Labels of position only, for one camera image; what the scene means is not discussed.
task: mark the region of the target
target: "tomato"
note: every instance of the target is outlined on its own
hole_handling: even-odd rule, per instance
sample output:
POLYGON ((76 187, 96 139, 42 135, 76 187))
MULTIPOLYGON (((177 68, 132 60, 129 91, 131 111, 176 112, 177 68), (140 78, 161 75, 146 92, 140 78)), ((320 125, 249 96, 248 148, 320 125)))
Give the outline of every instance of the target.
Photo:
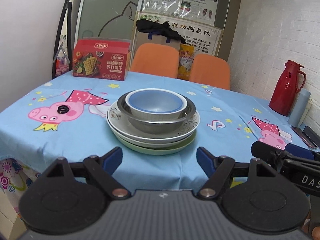
POLYGON ((77 51, 77 53, 76 53, 76 57, 77 57, 77 59, 81 59, 81 58, 82 58, 82 53, 81 53, 81 52, 79 52, 79 51, 77 51))

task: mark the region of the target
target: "floor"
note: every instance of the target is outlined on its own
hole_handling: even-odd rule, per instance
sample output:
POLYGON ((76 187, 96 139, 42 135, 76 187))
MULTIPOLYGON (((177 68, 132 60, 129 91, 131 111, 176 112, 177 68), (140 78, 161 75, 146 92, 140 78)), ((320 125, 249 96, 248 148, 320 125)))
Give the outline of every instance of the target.
POLYGON ((26 228, 12 208, 7 196, 0 190, 0 233, 8 240, 16 240, 26 228))

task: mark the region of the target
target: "green plate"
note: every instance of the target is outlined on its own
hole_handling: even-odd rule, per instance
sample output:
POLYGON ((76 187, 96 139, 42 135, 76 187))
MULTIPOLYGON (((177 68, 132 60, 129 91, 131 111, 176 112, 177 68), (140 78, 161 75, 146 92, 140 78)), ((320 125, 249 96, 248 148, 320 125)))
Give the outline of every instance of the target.
POLYGON ((177 153, 183 150, 185 147, 187 147, 190 143, 192 143, 196 138, 196 131, 194 131, 193 134, 187 140, 184 140, 183 142, 176 144, 174 146, 161 148, 161 149, 149 149, 149 148, 140 147, 123 140, 116 134, 115 136, 122 144, 124 144, 125 146, 127 146, 128 148, 136 152, 149 154, 149 155, 168 155, 168 154, 177 153))

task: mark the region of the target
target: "white wall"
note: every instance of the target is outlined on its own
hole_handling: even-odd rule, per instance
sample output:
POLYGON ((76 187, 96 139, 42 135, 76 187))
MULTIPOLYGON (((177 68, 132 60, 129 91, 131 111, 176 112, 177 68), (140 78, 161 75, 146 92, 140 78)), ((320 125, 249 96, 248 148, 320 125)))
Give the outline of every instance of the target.
POLYGON ((51 79, 65 0, 0 0, 0 112, 51 79))
POLYGON ((231 89, 271 99, 287 60, 305 66, 314 103, 305 123, 320 134, 320 0, 241 0, 231 89))

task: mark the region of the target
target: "cartoon pig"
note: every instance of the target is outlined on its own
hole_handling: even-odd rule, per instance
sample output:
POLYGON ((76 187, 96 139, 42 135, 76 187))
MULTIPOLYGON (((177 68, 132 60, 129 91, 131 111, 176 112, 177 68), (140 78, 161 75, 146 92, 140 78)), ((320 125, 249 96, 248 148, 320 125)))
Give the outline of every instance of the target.
POLYGON ((84 111, 84 105, 90 105, 89 111, 93 114, 105 116, 109 106, 106 105, 108 99, 95 96, 89 92, 73 90, 65 102, 57 102, 47 107, 33 109, 28 117, 42 124, 35 128, 39 130, 57 130, 61 122, 68 122, 77 119, 84 111))
POLYGON ((254 117, 252 117, 252 120, 261 129, 262 138, 259 138, 260 142, 266 143, 281 150, 284 150, 286 146, 284 139, 292 142, 292 135, 286 133, 285 131, 279 130, 277 125, 261 121, 254 117))

